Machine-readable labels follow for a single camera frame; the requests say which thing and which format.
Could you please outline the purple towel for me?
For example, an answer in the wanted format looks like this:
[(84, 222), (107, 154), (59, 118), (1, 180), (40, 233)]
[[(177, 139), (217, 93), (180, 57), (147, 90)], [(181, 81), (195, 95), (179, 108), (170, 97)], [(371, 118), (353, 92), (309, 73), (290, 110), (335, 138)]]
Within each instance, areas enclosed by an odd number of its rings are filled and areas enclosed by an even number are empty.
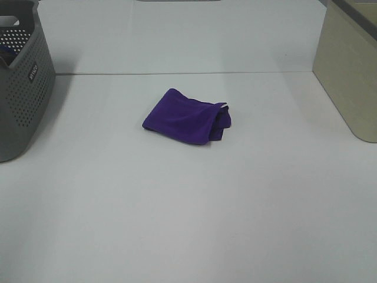
[(142, 127), (187, 144), (220, 141), (232, 119), (226, 103), (207, 103), (169, 89), (154, 106)]

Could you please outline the grey perforated laundry basket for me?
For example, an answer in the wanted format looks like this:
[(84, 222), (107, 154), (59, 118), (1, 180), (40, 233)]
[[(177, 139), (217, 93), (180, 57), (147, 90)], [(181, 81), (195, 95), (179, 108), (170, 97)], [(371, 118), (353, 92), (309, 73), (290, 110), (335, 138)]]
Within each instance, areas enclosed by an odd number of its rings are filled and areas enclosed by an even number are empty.
[(1, 27), (1, 45), (18, 53), (1, 59), (1, 161), (28, 147), (49, 103), (55, 69), (38, 14), (38, 1), (1, 1), (1, 16), (18, 25)]

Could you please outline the beige plastic bin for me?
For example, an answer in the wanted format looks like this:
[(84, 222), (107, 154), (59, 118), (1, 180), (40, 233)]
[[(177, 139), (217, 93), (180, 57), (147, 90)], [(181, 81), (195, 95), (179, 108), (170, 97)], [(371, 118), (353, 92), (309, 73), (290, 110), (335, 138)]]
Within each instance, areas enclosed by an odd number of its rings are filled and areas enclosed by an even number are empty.
[(328, 1), (313, 73), (353, 135), (376, 142), (376, 1)]

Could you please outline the dark cloth inside basket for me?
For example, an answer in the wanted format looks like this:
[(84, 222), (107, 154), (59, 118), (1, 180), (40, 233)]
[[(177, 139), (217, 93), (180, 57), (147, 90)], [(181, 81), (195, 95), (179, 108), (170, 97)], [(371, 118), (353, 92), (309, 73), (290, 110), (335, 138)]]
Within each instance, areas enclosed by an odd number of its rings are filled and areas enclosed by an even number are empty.
[(11, 65), (13, 60), (17, 57), (18, 53), (14, 51), (12, 48), (1, 45), (0, 46), (0, 52), (1, 52), (1, 59), (7, 64)]

